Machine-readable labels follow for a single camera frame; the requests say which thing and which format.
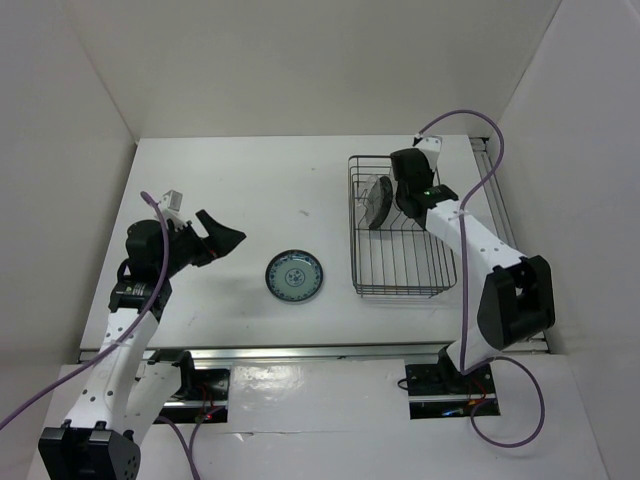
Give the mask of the black round plate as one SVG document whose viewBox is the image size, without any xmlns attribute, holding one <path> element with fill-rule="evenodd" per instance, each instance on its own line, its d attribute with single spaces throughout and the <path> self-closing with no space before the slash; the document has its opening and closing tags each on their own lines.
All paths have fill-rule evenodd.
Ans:
<svg viewBox="0 0 640 480">
<path fill-rule="evenodd" d="M 369 197 L 371 204 L 368 227 L 379 229 L 388 217 L 393 203 L 393 185 L 388 176 L 380 176 L 371 188 Z"/>
</svg>

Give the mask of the clear textured glass plate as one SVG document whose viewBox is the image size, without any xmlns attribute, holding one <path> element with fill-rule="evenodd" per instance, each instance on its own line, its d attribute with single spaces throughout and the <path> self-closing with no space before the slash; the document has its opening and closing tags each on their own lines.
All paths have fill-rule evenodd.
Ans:
<svg viewBox="0 0 640 480">
<path fill-rule="evenodd" d="M 379 175 L 369 175 L 357 182 L 355 212 L 360 228 L 368 229 L 377 217 L 381 205 L 379 179 Z"/>
</svg>

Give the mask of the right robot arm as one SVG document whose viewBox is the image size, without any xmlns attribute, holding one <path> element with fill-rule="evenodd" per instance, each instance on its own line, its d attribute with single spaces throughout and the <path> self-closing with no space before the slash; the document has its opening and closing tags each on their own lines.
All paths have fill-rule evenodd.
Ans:
<svg viewBox="0 0 640 480">
<path fill-rule="evenodd" d="M 439 353 L 436 379 L 460 391 L 471 372 L 511 345 L 556 321 L 551 267 L 504 243 L 444 184 L 435 183 L 434 150 L 407 148 L 390 154 L 400 210 L 441 240 L 461 260 L 461 337 Z"/>
</svg>

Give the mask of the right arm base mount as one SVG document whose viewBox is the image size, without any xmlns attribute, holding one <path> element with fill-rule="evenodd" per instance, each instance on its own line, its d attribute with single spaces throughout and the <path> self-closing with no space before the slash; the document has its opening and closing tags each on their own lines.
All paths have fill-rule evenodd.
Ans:
<svg viewBox="0 0 640 480">
<path fill-rule="evenodd" d="M 408 394 L 412 420 L 499 416 L 493 374 L 489 366 L 446 384 L 435 364 L 407 364 L 397 386 Z"/>
</svg>

